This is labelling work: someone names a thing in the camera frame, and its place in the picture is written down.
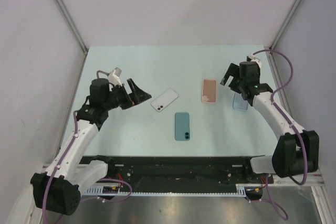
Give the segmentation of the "light blue phone case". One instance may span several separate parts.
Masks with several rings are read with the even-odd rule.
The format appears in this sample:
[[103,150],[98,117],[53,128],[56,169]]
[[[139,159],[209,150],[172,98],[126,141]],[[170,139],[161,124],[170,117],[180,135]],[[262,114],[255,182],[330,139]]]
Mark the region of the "light blue phone case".
[[248,101],[244,100],[241,94],[235,93],[233,99],[233,109],[245,112],[248,110],[248,107]]

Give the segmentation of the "white phone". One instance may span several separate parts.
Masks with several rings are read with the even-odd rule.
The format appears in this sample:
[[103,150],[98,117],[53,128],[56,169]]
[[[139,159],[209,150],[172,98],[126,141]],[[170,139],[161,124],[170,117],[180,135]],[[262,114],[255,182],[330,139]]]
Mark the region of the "white phone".
[[163,92],[160,96],[154,99],[151,102],[152,108],[157,112],[162,112],[167,106],[173,103],[179,94],[173,89],[169,88],[165,92]]

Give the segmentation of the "green phone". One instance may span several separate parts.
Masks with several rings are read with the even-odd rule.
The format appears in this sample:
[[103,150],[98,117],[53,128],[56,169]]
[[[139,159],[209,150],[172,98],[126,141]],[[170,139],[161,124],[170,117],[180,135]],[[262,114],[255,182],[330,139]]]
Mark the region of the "green phone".
[[176,141],[190,140],[190,115],[187,112],[175,114],[174,137]]

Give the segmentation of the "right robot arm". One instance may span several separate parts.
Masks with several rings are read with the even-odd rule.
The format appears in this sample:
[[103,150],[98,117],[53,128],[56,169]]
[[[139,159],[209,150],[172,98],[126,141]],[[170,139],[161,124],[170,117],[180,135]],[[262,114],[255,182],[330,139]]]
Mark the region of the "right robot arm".
[[316,172],[319,161],[319,136],[298,124],[276,103],[272,88],[260,83],[260,67],[253,61],[231,63],[221,80],[221,85],[242,96],[272,129],[278,142],[274,153],[257,156],[242,169],[243,179],[254,183],[261,174],[276,174],[280,178],[306,176]]

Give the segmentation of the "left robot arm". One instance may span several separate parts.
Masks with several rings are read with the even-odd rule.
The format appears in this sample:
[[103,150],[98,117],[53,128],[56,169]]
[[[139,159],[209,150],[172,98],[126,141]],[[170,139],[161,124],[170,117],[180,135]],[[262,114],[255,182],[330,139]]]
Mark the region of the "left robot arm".
[[69,139],[46,170],[35,173],[30,180],[35,205],[42,209],[43,217],[46,217],[47,211],[72,215],[81,196],[93,184],[101,179],[110,182],[115,178],[116,169],[108,164],[106,158],[92,160],[80,172],[77,166],[110,110],[126,110],[151,99],[151,95],[140,89],[132,79],[128,79],[127,83],[131,93],[127,93],[122,83],[114,84],[105,78],[92,80],[86,101],[73,113],[74,130]]

